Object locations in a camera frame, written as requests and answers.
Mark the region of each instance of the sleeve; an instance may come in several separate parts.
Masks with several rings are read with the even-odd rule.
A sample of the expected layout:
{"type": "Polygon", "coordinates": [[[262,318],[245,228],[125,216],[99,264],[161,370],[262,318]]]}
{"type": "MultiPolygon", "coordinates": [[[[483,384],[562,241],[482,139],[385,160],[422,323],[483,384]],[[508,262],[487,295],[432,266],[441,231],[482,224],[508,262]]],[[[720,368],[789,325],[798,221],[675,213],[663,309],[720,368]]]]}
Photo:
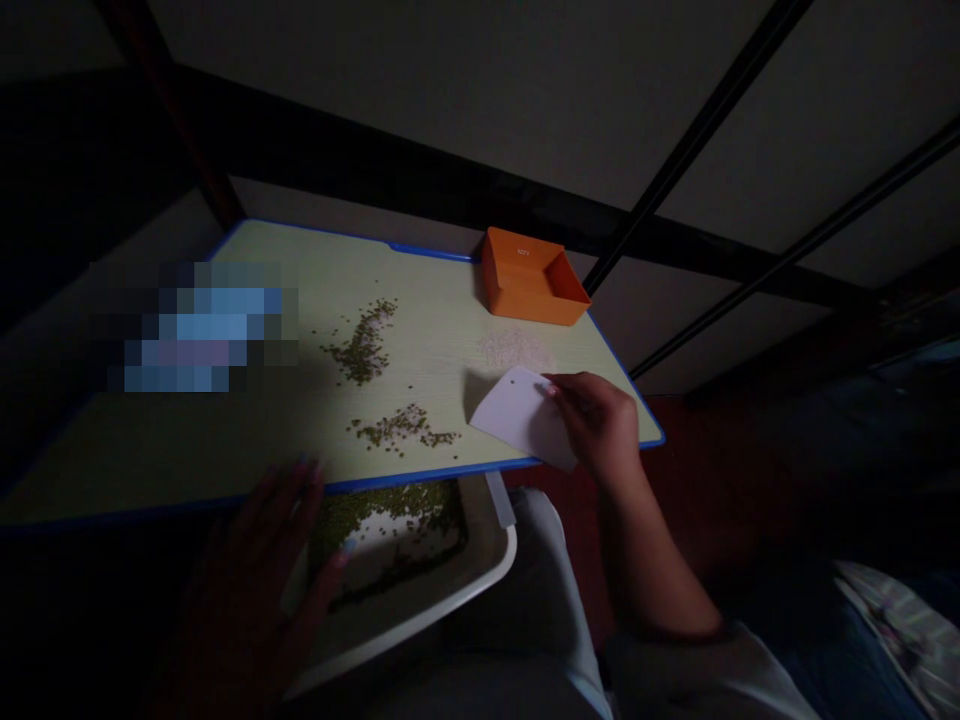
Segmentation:
{"type": "Polygon", "coordinates": [[[605,653],[620,717],[814,720],[787,671],[742,625],[700,645],[614,638],[605,653]]]}

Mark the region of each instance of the white paper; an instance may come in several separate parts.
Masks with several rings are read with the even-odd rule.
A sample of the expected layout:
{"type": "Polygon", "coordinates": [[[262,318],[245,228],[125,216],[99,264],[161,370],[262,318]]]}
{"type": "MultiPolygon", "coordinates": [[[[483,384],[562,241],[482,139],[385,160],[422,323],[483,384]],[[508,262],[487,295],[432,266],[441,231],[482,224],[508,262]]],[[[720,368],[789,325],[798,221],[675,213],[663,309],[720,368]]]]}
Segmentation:
{"type": "Polygon", "coordinates": [[[470,424],[569,473],[577,458],[556,401],[547,396],[549,386],[542,375],[511,368],[477,406],[470,424]]]}

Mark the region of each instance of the table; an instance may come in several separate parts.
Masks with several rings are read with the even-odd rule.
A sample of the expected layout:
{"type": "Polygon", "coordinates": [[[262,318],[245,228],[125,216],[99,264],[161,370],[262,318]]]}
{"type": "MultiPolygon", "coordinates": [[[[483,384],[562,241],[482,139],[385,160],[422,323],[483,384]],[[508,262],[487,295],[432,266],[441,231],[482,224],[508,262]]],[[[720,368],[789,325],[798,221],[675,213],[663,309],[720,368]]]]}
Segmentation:
{"type": "Polygon", "coordinates": [[[297,367],[252,373],[239,392],[93,396],[4,498],[0,527],[230,503],[270,463],[301,452],[323,454],[331,493],[535,464],[467,425],[505,372],[487,365],[478,341],[513,325],[550,347],[559,372],[588,370],[636,397],[641,447],[664,441],[588,314],[573,327],[493,316],[480,265],[467,257],[248,220],[212,260],[278,263],[283,284],[298,287],[299,314],[281,327],[299,343],[297,367]],[[358,388],[320,346],[349,337],[346,320],[379,298],[398,308],[383,331],[391,364],[358,388]],[[412,402],[434,431],[462,438],[436,448],[411,442],[402,458],[357,439],[353,420],[366,424],[412,402]]]}

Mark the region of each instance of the blue table edge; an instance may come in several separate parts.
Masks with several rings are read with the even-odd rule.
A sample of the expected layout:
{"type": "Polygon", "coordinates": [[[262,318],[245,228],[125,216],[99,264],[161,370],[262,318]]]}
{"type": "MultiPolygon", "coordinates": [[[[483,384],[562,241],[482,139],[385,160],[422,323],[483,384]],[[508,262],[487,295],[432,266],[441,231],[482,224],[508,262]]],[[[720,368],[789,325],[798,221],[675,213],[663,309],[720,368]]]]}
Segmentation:
{"type": "MultiPolygon", "coordinates": [[[[351,235],[349,233],[336,232],[332,230],[322,230],[320,228],[307,227],[305,225],[296,225],[294,223],[281,223],[275,222],[272,220],[257,220],[255,218],[247,218],[241,220],[236,225],[231,228],[216,247],[208,253],[206,257],[206,262],[213,260],[216,255],[223,249],[223,246],[226,245],[233,236],[246,225],[248,222],[257,222],[257,223],[266,223],[270,225],[283,225],[286,227],[294,227],[300,230],[310,230],[312,232],[325,232],[330,235],[341,235],[343,237],[354,238],[356,240],[366,240],[367,242],[378,242],[386,245],[391,250],[395,252],[407,253],[409,255],[422,255],[424,257],[436,258],[439,260],[451,260],[453,262],[465,262],[473,265],[479,264],[480,259],[477,257],[472,257],[470,255],[459,255],[457,253],[442,252],[440,250],[430,250],[428,248],[416,247],[414,245],[404,245],[403,243],[389,242],[387,240],[376,240],[374,238],[367,238],[361,235],[351,235]]],[[[643,395],[637,390],[637,386],[634,385],[633,379],[630,377],[630,373],[627,372],[627,369],[623,366],[623,363],[620,362],[620,358],[617,357],[617,354],[613,351],[613,347],[610,345],[610,341],[607,340],[607,336],[603,334],[603,331],[600,329],[600,326],[597,325],[596,320],[593,319],[593,315],[590,314],[590,311],[587,310],[587,317],[590,318],[590,322],[593,323],[593,326],[596,328],[597,333],[603,338],[603,342],[606,344],[607,349],[610,351],[610,354],[613,356],[614,360],[617,361],[617,365],[620,368],[620,371],[623,373],[624,377],[630,382],[630,386],[633,388],[634,392],[637,394],[637,398],[640,400],[640,404],[643,405],[644,410],[647,411],[647,414],[650,416],[650,419],[653,420],[653,424],[656,426],[658,432],[660,433],[659,440],[651,440],[649,442],[639,443],[641,450],[649,450],[650,448],[659,447],[667,441],[666,433],[663,432],[663,428],[660,427],[660,423],[657,421],[657,418],[650,411],[650,408],[647,406],[647,401],[643,399],[643,395]]],[[[80,410],[90,401],[94,393],[88,393],[84,396],[77,405],[71,410],[64,413],[64,417],[57,423],[56,427],[51,431],[49,437],[41,444],[41,447],[34,454],[34,456],[27,461],[25,466],[21,469],[20,472],[14,475],[14,478],[5,484],[5,486],[0,489],[0,499],[5,497],[16,484],[27,474],[30,467],[35,463],[36,459],[39,458],[43,451],[46,450],[57,436],[63,431],[63,429],[73,420],[73,418],[80,412],[80,410]]],[[[363,490],[381,490],[383,488],[396,487],[398,485],[410,485],[413,483],[427,482],[430,480],[446,480],[449,478],[460,477],[462,475],[478,475],[488,472],[502,472],[504,470],[519,470],[521,468],[533,467],[535,465],[542,464],[542,461],[535,457],[526,457],[526,458],[515,458],[513,460],[498,460],[488,463],[477,463],[473,465],[461,465],[458,467],[448,467],[448,468],[438,468],[436,470],[421,470],[418,472],[412,473],[400,473],[397,475],[381,475],[379,477],[373,478],[364,478],[362,480],[345,480],[343,482],[331,483],[326,487],[327,495],[346,495],[352,492],[360,492],[363,490]]],[[[32,534],[40,532],[55,532],[63,530],[72,530],[81,527],[86,527],[89,525],[97,526],[106,526],[113,525],[121,522],[135,522],[141,520],[152,520],[161,517],[169,517],[172,515],[178,515],[181,513],[187,512],[200,512],[203,510],[217,510],[223,508],[234,507],[239,505],[240,502],[246,497],[246,495],[231,495],[228,497],[221,498],[212,498],[209,500],[196,500],[193,502],[178,503],[176,505],[159,505],[155,507],[141,508],[138,510],[122,510],[112,513],[100,513],[97,515],[84,515],[77,518],[67,518],[64,520],[51,520],[51,521],[41,521],[37,523],[30,523],[27,525],[0,525],[0,535],[18,535],[18,534],[32,534]]]]}

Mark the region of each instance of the white tray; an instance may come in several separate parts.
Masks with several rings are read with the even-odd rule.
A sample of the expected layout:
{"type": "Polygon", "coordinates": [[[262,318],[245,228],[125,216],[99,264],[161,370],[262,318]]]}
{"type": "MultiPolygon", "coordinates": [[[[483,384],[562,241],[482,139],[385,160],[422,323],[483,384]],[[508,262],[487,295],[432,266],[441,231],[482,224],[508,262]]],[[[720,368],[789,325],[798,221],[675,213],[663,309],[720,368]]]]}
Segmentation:
{"type": "MultiPolygon", "coordinates": [[[[507,574],[517,554],[516,529],[512,525],[501,527],[485,476],[471,475],[457,482],[468,529],[466,547],[440,567],[401,582],[379,595],[348,605],[328,617],[305,669],[287,690],[284,699],[296,697],[398,645],[507,574]]],[[[490,482],[501,483],[499,473],[490,482]]],[[[392,531],[395,527],[405,529],[406,519],[390,521],[389,517],[377,516],[364,522],[364,528],[368,525],[370,529],[362,531],[365,539],[359,542],[351,562],[363,573],[379,564],[378,557],[391,554],[384,552],[385,545],[404,541],[402,533],[399,538],[394,538],[392,531]],[[386,530],[386,536],[380,534],[380,527],[386,530]]],[[[360,534],[358,532],[353,537],[359,540],[360,534]]],[[[307,574],[304,552],[284,593],[284,609],[296,607],[303,597],[307,574]]]]}

